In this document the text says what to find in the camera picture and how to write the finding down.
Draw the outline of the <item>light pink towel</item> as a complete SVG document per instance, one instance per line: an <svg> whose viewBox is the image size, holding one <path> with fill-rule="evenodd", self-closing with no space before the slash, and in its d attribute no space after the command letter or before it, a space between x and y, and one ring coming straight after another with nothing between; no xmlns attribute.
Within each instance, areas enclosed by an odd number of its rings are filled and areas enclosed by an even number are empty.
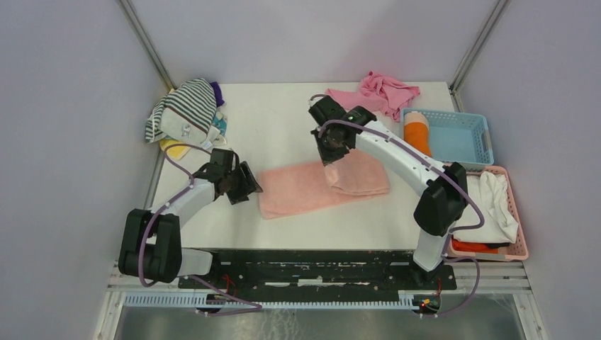
<svg viewBox="0 0 601 340"><path fill-rule="evenodd" d="M356 149L328 165L312 161L263 171L259 184L259 209L266 220L369 200L391 190L382 163Z"/></svg>

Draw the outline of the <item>orange cartoon towel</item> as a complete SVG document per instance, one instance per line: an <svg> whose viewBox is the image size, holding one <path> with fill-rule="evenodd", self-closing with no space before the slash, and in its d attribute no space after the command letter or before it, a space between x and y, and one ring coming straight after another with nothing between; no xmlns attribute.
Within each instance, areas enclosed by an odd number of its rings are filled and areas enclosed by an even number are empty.
<svg viewBox="0 0 601 340"><path fill-rule="evenodd" d="M404 140L428 157L432 156L429 147L429 122L421 112L410 111L404 116Z"/></svg>

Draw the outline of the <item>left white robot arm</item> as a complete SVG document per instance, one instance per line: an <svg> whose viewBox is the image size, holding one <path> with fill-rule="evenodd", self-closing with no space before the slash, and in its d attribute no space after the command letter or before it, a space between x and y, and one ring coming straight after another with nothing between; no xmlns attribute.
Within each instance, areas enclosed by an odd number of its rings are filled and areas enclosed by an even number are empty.
<svg viewBox="0 0 601 340"><path fill-rule="evenodd" d="M213 263L213 254L183 247L181 229L222 196L235 205L262 191L249 164L228 149L213 149L207 163L185 174L185 184L171 198L150 209L133 209L126 217L118 270L146 287L189 275L206 288L218 286L223 270Z"/></svg>

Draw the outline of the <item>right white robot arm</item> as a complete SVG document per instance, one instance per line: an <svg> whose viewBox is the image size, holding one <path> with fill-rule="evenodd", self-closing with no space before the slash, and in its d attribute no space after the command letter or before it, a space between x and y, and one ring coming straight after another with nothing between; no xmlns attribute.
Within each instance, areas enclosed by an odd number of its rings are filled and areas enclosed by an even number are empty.
<svg viewBox="0 0 601 340"><path fill-rule="evenodd" d="M308 112L317 124L311 133L324 165L357 149L380 161L418 195L413 217L420 235L409 278L416 288L429 288L438 279L450 230L468 205L465 168L418 151L362 106L346 111L331 96L318 94L310 98Z"/></svg>

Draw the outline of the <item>teal patterned cloth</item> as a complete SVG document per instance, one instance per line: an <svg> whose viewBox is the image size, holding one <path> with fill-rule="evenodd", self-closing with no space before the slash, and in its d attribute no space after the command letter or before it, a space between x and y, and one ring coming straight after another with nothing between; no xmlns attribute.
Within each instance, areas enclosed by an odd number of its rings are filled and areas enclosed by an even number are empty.
<svg viewBox="0 0 601 340"><path fill-rule="evenodd" d="M227 128L227 116L217 110L207 134L207 140L212 147L223 147L228 143L225 137Z"/></svg>

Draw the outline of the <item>yellow cloth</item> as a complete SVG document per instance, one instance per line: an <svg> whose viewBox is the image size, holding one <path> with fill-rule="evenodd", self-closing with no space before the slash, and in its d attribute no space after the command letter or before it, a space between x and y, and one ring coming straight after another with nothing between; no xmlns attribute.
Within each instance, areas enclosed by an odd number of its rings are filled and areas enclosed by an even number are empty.
<svg viewBox="0 0 601 340"><path fill-rule="evenodd" d="M179 161L191 150L191 148L178 140L164 138L159 141L159 147L164 153L166 159Z"/></svg>

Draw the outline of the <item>pink crumpled towel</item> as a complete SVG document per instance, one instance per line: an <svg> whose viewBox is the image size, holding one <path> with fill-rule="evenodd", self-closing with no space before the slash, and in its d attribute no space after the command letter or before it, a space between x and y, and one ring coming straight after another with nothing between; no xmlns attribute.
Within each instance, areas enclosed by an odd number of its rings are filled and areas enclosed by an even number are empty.
<svg viewBox="0 0 601 340"><path fill-rule="evenodd" d="M380 112L397 123L402 109L410 107L420 93L419 86L410 86L376 72L369 72L356 91L328 89L325 92L345 110L361 106L371 112Z"/></svg>

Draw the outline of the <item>purple cloth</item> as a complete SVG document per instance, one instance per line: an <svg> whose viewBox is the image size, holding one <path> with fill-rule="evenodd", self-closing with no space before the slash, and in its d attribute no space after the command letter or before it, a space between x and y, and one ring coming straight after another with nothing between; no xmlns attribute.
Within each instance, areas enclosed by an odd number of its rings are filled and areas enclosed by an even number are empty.
<svg viewBox="0 0 601 340"><path fill-rule="evenodd" d="M213 89L216 106L218 108L221 107L221 106L224 106L225 105L225 100L223 98L223 92L221 90L221 87L220 87L219 83L216 82L216 81L213 81L213 82L210 83L210 86Z"/></svg>

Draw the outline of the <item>striped cloth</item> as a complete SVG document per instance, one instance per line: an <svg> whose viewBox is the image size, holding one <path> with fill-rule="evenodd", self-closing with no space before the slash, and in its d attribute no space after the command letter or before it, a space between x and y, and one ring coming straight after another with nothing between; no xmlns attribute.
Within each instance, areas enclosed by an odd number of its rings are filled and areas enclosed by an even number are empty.
<svg viewBox="0 0 601 340"><path fill-rule="evenodd" d="M218 109L209 81L185 81L155 104L145 123L145 141L167 138L202 146L208 143L207 134Z"/></svg>

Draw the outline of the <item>blue plastic basket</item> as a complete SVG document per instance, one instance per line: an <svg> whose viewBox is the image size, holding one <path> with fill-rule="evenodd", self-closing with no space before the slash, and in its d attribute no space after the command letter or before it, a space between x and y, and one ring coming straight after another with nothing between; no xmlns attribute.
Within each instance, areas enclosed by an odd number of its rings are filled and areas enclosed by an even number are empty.
<svg viewBox="0 0 601 340"><path fill-rule="evenodd" d="M494 164L488 122L482 115L457 113L423 108L404 108L421 112L429 122L429 147L431 158L441 162L458 162L468 171L479 171Z"/></svg>

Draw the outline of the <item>orange cloth in basket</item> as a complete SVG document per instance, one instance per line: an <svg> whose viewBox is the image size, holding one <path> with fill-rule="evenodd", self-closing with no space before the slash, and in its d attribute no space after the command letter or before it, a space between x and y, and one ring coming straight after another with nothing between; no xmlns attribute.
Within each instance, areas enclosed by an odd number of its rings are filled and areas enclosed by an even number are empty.
<svg viewBox="0 0 601 340"><path fill-rule="evenodd" d="M454 251L463 251L471 253L497 254L498 250L490 248L487 244L461 242L457 239L451 240Z"/></svg>

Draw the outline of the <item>white cloth in basket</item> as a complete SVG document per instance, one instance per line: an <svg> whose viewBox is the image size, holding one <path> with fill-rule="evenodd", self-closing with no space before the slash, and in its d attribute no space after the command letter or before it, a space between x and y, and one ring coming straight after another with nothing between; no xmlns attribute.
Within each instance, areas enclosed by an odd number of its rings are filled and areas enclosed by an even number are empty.
<svg viewBox="0 0 601 340"><path fill-rule="evenodd" d="M478 229L459 230L453 233L461 242L482 244L514 243L518 222L509 211L507 178L503 174L483 172L466 177L468 194L484 217Z"/></svg>

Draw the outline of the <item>pink plastic basket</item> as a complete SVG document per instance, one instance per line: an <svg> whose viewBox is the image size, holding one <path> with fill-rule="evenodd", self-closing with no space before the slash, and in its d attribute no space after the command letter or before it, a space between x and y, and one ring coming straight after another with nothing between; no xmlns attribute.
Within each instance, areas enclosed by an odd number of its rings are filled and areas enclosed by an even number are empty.
<svg viewBox="0 0 601 340"><path fill-rule="evenodd" d="M501 166L485 166L469 171L467 179L468 194L481 209L484 224L478 229L453 232L447 255L489 261L527 259L529 252L507 171Z"/></svg>

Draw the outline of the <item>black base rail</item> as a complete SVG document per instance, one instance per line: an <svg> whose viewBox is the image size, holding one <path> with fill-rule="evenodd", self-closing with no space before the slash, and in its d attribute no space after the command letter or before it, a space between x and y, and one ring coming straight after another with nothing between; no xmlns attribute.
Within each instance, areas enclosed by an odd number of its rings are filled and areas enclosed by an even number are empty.
<svg viewBox="0 0 601 340"><path fill-rule="evenodd" d="M403 291L456 290L453 268L423 272L403 250L213 249L202 277L252 302L393 302Z"/></svg>

